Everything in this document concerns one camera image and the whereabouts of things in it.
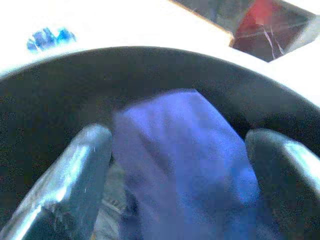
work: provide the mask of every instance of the blue towel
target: blue towel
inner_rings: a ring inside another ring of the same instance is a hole
[[[196,90],[113,117],[113,156],[125,170],[128,204],[121,239],[283,239],[244,141]]]

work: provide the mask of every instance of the blue cloth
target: blue cloth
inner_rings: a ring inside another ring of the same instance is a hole
[[[114,114],[113,156],[125,170],[121,239],[279,240],[243,140],[197,91]]]

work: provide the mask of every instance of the blue fabric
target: blue fabric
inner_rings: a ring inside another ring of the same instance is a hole
[[[131,106],[114,123],[129,206],[121,239],[282,239],[243,140],[197,91]]]

